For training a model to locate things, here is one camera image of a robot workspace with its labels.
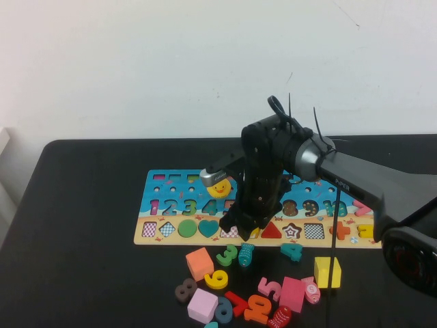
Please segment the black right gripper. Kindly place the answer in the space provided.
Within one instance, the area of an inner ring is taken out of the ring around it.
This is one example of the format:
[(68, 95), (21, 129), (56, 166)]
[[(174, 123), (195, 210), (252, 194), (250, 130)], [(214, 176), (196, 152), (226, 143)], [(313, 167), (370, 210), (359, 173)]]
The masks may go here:
[(256, 228), (263, 230), (282, 209), (280, 203), (291, 184), (282, 169), (246, 169), (244, 179), (238, 186), (238, 201), (219, 220), (226, 233), (236, 226), (239, 236), (248, 241)]

